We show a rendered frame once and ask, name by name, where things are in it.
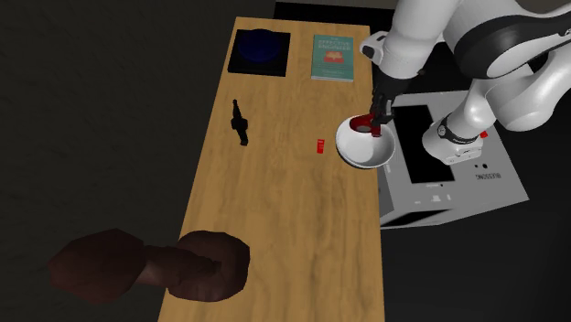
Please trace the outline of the white bowl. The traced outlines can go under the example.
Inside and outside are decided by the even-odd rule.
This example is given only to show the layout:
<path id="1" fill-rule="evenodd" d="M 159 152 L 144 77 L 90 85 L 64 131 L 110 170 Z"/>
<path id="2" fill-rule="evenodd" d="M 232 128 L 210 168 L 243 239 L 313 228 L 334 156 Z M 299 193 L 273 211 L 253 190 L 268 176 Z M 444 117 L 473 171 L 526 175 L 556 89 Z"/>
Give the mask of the white bowl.
<path id="1" fill-rule="evenodd" d="M 341 158 L 349 165 L 371 169 L 387 164 L 395 151 L 395 137 L 387 124 L 381 125 L 381 135 L 360 133 L 350 128 L 350 118 L 338 127 L 335 144 Z"/>

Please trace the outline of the black square tray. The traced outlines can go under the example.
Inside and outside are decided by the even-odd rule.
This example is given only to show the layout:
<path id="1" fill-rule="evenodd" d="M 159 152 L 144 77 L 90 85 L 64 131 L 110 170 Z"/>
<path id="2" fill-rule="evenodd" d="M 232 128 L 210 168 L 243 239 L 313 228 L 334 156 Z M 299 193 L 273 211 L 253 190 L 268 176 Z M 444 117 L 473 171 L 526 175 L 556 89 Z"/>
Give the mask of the black square tray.
<path id="1" fill-rule="evenodd" d="M 287 69 L 290 34 L 274 31 L 280 38 L 280 53 L 271 61 L 265 63 L 253 63 L 244 59 L 238 50 L 239 36 L 243 30 L 251 29 L 238 29 L 236 31 L 227 71 L 231 73 L 284 77 Z"/>

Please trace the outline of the grey robot stand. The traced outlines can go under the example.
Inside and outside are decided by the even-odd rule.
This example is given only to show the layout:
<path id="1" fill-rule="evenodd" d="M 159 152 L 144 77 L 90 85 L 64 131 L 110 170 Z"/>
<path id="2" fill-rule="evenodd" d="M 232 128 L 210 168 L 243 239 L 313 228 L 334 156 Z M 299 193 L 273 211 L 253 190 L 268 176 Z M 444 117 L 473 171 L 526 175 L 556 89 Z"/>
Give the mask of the grey robot stand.
<path id="1" fill-rule="evenodd" d="M 430 156 L 422 134 L 458 107 L 465 91 L 406 94 L 396 99 L 391 160 L 378 169 L 383 230 L 440 225 L 528 199 L 495 128 L 482 155 L 448 166 Z"/>

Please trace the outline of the wooden table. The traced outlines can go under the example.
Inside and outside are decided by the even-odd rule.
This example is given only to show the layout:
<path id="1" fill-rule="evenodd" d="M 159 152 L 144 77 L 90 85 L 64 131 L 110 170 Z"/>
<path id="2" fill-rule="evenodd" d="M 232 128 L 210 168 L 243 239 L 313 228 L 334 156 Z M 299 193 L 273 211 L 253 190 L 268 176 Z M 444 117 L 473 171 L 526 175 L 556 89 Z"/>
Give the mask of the wooden table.
<path id="1" fill-rule="evenodd" d="M 335 147 L 339 124 L 370 106 L 371 64 L 356 57 L 353 82 L 310 75 L 315 35 L 360 42 L 370 30 L 234 22 L 255 28 L 290 34 L 286 75 L 221 73 L 182 224 L 247 243 L 247 283 L 217 303 L 166 295 L 158 322 L 385 322 L 377 177 L 347 165 Z M 247 146 L 231 126 L 234 99 L 248 120 Z"/>

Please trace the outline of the dark brown chair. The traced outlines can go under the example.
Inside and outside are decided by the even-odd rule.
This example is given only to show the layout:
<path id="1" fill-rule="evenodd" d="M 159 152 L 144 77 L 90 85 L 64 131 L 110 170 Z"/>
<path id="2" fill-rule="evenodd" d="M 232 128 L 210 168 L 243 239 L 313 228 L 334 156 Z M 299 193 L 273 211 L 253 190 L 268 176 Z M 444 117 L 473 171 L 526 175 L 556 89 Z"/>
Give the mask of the dark brown chair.
<path id="1" fill-rule="evenodd" d="M 250 260 L 250 247 L 225 232 L 192 231 L 174 246 L 159 247 L 112 229 L 70 241 L 48 269 L 54 287 L 92 304 L 110 303 L 134 284 L 219 302 L 243 290 Z"/>

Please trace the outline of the teal book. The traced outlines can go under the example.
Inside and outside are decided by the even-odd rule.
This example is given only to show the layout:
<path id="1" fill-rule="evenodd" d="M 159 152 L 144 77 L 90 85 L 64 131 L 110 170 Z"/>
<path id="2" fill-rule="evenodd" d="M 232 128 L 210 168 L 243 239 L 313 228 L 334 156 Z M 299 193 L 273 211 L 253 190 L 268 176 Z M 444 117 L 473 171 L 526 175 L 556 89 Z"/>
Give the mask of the teal book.
<path id="1" fill-rule="evenodd" d="M 315 35 L 311 62 L 313 80 L 353 82 L 353 38 Z"/>

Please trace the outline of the dark blue bowl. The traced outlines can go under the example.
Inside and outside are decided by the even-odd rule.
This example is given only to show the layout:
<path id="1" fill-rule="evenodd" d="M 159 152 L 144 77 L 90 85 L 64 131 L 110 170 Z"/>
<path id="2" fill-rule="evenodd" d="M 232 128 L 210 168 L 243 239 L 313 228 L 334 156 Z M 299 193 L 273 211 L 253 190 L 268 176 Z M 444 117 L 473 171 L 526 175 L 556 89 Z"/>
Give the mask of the dark blue bowl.
<path id="1" fill-rule="evenodd" d="M 280 38 L 276 32 L 268 29 L 243 30 L 239 36 L 238 50 L 248 61 L 265 63 L 273 60 L 280 53 Z"/>

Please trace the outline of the red ring-shaped object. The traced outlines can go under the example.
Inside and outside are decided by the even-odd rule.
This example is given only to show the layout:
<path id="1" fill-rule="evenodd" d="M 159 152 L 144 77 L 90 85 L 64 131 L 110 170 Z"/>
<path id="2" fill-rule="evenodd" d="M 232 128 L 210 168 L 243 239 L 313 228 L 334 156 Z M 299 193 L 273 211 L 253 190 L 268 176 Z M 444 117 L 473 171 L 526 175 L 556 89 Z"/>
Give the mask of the red ring-shaped object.
<path id="1" fill-rule="evenodd" d="M 373 113 L 351 118 L 350 129 L 358 133 L 370 134 L 372 137 L 382 136 L 381 124 L 375 120 Z"/>

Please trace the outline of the black elongated tool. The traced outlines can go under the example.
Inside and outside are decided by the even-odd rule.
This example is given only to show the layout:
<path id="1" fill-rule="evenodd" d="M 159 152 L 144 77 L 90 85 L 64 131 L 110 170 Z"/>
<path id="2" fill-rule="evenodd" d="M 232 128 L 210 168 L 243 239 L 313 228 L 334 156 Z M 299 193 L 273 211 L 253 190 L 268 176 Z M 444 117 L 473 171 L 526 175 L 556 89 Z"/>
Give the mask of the black elongated tool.
<path id="1" fill-rule="evenodd" d="M 237 132 L 240 137 L 241 145 L 247 146 L 249 143 L 247 136 L 248 120 L 242 117 L 238 102 L 236 99 L 232 101 L 232 129 Z"/>

